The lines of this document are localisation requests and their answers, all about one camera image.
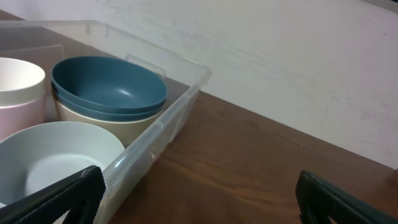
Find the grey small bowl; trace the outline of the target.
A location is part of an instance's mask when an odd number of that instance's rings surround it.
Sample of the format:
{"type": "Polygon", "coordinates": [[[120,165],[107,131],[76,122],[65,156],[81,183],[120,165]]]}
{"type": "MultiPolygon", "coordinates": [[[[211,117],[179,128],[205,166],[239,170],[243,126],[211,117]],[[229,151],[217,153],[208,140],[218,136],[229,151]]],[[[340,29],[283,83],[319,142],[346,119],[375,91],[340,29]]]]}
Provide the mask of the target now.
{"type": "Polygon", "coordinates": [[[60,121],[23,129],[1,141],[1,209],[88,166],[98,166],[106,184],[93,223],[100,223],[110,184],[105,173],[124,152],[109,131],[80,122],[60,121]]]}

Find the cream large bowl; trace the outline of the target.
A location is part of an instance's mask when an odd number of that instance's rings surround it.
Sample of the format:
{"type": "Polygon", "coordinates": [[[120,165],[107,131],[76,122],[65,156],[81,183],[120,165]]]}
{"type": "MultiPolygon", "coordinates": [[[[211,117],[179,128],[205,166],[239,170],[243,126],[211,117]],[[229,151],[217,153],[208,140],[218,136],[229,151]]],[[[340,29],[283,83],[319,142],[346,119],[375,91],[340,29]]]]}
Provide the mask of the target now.
{"type": "Polygon", "coordinates": [[[53,100],[60,121],[76,121],[99,126],[114,134],[124,146],[134,142],[164,112],[161,110],[156,115],[137,121],[103,121],[76,113],[58,100],[53,100]]]}

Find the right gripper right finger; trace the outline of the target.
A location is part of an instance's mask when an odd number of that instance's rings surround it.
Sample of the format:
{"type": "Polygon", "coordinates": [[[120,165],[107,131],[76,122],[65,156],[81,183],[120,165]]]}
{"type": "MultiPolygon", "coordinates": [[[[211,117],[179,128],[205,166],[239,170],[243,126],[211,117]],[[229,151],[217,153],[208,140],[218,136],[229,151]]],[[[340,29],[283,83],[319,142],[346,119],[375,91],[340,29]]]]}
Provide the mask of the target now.
{"type": "Polygon", "coordinates": [[[396,218],[307,170],[300,172],[295,195],[303,224],[397,224],[396,218]]]}

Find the blue bowl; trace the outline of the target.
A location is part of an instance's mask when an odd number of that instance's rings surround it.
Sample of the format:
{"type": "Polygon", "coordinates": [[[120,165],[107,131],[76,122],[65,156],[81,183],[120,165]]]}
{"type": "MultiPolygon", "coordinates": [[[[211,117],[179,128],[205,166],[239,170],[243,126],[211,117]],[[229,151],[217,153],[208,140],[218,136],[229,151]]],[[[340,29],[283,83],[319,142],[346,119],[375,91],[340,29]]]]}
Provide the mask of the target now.
{"type": "Polygon", "coordinates": [[[111,57],[72,57],[55,64],[55,91],[67,100],[106,113],[143,113],[159,107],[167,87],[158,74],[111,57]]]}
{"type": "Polygon", "coordinates": [[[159,113],[163,109],[163,103],[157,108],[140,113],[110,113],[93,110],[80,106],[71,100],[66,99],[52,84],[52,96],[57,109],[58,117],[63,121],[99,121],[103,123],[128,123],[149,119],[159,113]]]}

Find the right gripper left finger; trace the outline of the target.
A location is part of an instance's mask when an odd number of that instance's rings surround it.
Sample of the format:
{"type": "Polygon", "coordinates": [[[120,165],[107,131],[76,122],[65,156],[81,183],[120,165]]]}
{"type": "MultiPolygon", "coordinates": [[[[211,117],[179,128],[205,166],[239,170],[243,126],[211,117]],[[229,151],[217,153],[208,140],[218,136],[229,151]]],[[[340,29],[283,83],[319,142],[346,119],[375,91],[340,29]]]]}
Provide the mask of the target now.
{"type": "Polygon", "coordinates": [[[88,166],[48,187],[1,209],[1,224],[93,223],[106,190],[98,166],[88,166]]]}

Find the cream cup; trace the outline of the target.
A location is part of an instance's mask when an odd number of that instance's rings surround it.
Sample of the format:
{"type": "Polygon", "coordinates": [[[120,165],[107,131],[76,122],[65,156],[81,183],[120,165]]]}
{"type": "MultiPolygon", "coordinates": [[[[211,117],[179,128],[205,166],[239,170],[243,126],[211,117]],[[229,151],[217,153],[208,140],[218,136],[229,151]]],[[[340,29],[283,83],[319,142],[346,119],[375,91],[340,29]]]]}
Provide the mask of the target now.
{"type": "Polygon", "coordinates": [[[38,65],[1,57],[1,106],[28,103],[45,95],[45,71],[38,65]]]}

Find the pink cup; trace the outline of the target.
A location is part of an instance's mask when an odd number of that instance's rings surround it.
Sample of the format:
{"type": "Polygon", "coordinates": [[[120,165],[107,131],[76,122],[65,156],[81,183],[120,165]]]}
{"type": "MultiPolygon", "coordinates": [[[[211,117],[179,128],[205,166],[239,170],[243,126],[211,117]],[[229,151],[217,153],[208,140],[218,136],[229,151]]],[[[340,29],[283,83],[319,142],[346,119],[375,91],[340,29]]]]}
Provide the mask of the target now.
{"type": "Polygon", "coordinates": [[[45,121],[45,99],[1,107],[1,141],[25,128],[45,121]]]}

